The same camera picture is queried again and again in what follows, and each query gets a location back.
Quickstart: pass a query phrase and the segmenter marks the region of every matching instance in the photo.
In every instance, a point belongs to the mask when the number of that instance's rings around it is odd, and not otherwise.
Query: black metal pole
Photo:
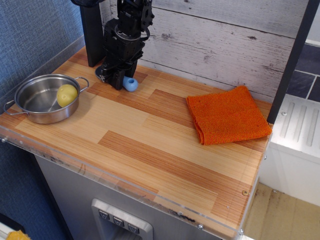
[[[296,35],[288,62],[285,66],[285,69],[281,78],[281,82],[279,84],[278,90],[276,91],[276,94],[270,109],[270,113],[267,118],[268,123],[274,124],[276,121],[281,104],[285,98],[285,95],[289,86],[289,82],[294,73],[294,70],[299,60],[299,56],[305,45],[306,39],[308,37],[308,33],[310,31],[311,25],[317,13],[319,2],[320,0],[309,0],[306,6],[300,28]]]
[[[80,6],[80,13],[88,65],[94,67],[106,55],[99,4],[94,7]]]

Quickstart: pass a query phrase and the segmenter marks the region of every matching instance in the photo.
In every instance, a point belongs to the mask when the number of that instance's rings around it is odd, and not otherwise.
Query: white wood plank wall
[[[254,98],[272,103],[307,4],[153,0],[151,36],[138,64],[224,90],[246,85]],[[116,3],[105,5],[103,21],[117,18]]]

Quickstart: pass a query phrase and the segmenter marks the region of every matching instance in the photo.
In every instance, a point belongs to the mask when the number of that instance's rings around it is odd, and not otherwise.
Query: blue plastic object
[[[133,92],[138,88],[138,81],[132,77],[124,76],[122,86],[128,92]]]

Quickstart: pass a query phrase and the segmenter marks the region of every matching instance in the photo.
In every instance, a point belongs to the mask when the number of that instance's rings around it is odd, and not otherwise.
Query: wooden floor
[[[319,240],[320,207],[259,183],[244,229],[254,240]]]

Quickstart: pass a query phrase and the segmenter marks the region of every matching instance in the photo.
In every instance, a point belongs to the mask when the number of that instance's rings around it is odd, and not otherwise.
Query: yellow object
[[[31,240],[28,235],[24,234],[21,230],[9,232],[6,240]]]
[[[77,96],[78,91],[74,86],[70,84],[64,84],[59,87],[58,92],[56,93],[56,100],[60,107],[64,108],[72,103]]]

